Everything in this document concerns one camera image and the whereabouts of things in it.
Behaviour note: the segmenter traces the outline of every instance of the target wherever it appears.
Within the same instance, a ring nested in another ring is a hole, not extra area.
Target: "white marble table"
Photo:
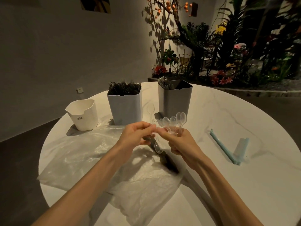
[[[152,101],[158,112],[158,83],[142,83],[143,106]],[[100,125],[112,118],[106,91],[93,97]],[[148,121],[145,111],[143,120]],[[73,125],[65,114],[48,134],[43,145],[39,174],[54,157],[46,144],[65,137]],[[193,85],[187,123],[198,145],[209,156],[246,205],[265,226],[295,226],[301,217],[301,153],[289,134],[269,115],[252,104],[228,93],[209,87]],[[230,162],[209,135],[213,129],[221,141],[234,152],[241,138],[250,144],[240,166]],[[180,185],[170,201],[155,215],[153,225],[215,225],[209,214],[207,190],[194,173],[190,188]],[[49,206],[65,191],[41,184]],[[119,209],[110,204],[99,207],[101,213],[95,225],[129,225]]]

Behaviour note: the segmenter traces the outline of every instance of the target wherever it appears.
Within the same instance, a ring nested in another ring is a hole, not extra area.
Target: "forearm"
[[[263,225],[210,159],[199,160],[196,172],[204,182],[225,226]]]
[[[118,149],[112,148],[32,226],[73,226],[87,214],[121,166]]]

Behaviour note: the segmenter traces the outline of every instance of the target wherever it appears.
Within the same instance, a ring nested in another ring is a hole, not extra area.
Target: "dark floor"
[[[244,99],[280,123],[301,149],[301,98]],[[51,121],[0,143],[0,225],[31,225],[48,209],[36,178],[41,148],[56,122]]]

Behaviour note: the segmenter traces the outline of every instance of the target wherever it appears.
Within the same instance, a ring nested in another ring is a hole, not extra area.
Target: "hand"
[[[112,149],[117,149],[121,156],[121,163],[126,163],[133,153],[133,149],[138,145],[150,145],[150,141],[143,140],[142,137],[150,137],[156,130],[156,125],[141,121],[125,126],[119,140]]]
[[[187,129],[182,129],[180,137],[169,134],[164,128],[157,128],[156,132],[169,141],[171,152],[182,156],[191,169],[196,170],[197,163],[207,158]]]

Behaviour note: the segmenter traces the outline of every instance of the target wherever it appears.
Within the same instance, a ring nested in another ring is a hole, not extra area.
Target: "person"
[[[181,156],[199,174],[224,226],[263,225],[201,151],[188,130],[183,129],[181,136],[177,137],[163,128],[141,121],[125,126],[117,143],[32,226],[77,225],[106,189],[115,172],[130,159],[133,148],[150,144],[143,137],[150,137],[153,132],[168,140],[171,152]]]

